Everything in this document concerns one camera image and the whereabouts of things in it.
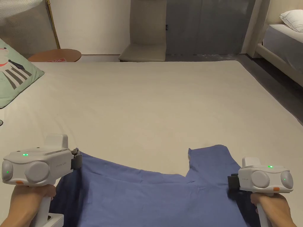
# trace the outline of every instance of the mint green pillow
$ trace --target mint green pillow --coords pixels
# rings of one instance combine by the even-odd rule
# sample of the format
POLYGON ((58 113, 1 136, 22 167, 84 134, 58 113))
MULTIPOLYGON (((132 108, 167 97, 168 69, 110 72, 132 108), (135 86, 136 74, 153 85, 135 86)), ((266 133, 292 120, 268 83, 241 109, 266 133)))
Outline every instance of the mint green pillow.
POLYGON ((0 109, 44 74, 0 39, 0 109))

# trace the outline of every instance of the wooden side table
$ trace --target wooden side table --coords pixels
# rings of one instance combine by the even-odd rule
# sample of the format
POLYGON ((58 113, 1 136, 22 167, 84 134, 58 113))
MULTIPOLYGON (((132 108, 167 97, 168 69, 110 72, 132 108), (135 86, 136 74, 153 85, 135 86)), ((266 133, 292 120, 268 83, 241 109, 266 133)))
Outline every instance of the wooden side table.
POLYGON ((31 56, 32 62, 75 62, 81 58, 81 52, 72 49, 55 49, 31 56))

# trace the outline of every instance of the bed frame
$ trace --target bed frame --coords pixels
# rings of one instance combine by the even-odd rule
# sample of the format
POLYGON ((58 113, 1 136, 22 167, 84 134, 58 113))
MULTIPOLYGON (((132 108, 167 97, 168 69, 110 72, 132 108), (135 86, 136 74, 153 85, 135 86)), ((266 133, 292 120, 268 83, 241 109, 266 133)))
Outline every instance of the bed frame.
POLYGON ((248 55, 252 58, 265 58, 292 80, 303 87, 303 74, 296 71, 280 57, 266 49, 262 45, 265 32, 269 25, 283 24, 280 14, 289 10, 303 9, 303 0, 256 0, 259 1, 258 18, 256 20, 248 55))

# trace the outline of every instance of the gold pole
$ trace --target gold pole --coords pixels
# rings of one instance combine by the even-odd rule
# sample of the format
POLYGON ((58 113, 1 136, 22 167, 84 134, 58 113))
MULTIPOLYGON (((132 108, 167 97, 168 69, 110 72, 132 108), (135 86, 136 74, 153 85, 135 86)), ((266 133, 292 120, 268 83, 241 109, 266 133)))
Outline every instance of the gold pole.
POLYGON ((54 19, 53 19, 53 14, 52 14, 52 9, 51 9, 51 3, 50 3, 49 0, 46 0, 46 5, 47 5, 47 8, 48 8, 49 16, 50 16, 51 23, 52 23, 52 26, 53 26, 54 36, 55 36, 57 48, 60 49, 60 43, 59 43, 59 40, 58 40, 58 36, 57 36, 55 24, 54 24, 54 19))

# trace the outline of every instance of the beige chair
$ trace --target beige chair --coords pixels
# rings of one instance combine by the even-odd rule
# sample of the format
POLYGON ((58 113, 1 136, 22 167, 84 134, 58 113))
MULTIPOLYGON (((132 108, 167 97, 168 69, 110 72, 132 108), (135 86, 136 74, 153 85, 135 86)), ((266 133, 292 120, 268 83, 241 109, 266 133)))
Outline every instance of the beige chair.
POLYGON ((165 61, 166 0, 132 0, 130 13, 130 45, 121 61, 165 61))

